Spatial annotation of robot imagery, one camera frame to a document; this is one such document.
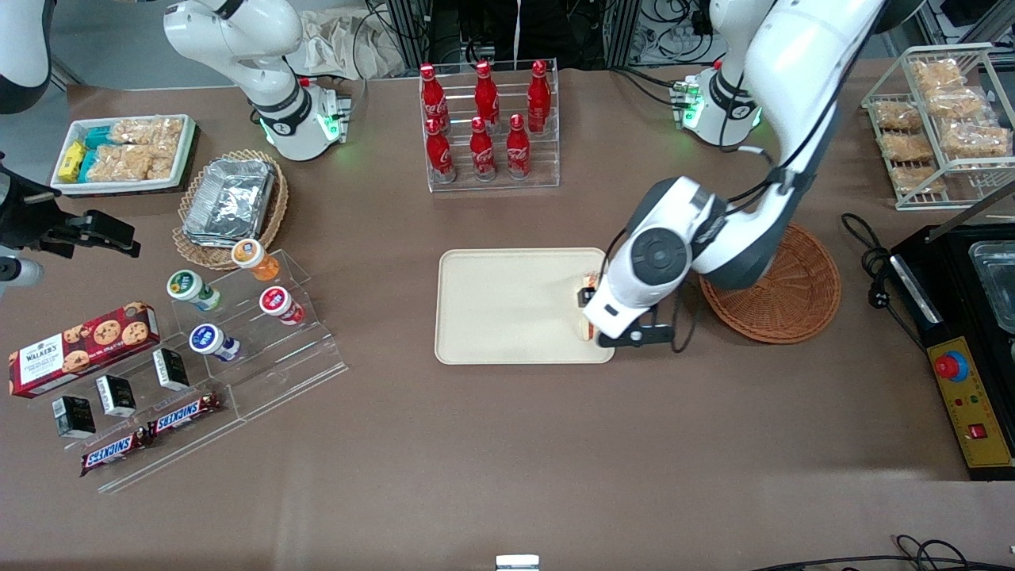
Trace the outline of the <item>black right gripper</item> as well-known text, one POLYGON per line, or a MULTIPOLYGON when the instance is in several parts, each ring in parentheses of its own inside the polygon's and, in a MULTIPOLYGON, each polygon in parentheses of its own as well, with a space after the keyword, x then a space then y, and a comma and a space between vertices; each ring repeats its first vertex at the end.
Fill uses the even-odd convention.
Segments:
POLYGON ((140 256, 141 243, 133 240, 133 225, 98 210, 82 216, 82 232, 71 223, 74 216, 57 205, 58 190, 1 167, 1 242, 9 249, 47 251, 71 257, 77 246, 116 251, 130 258, 140 256))

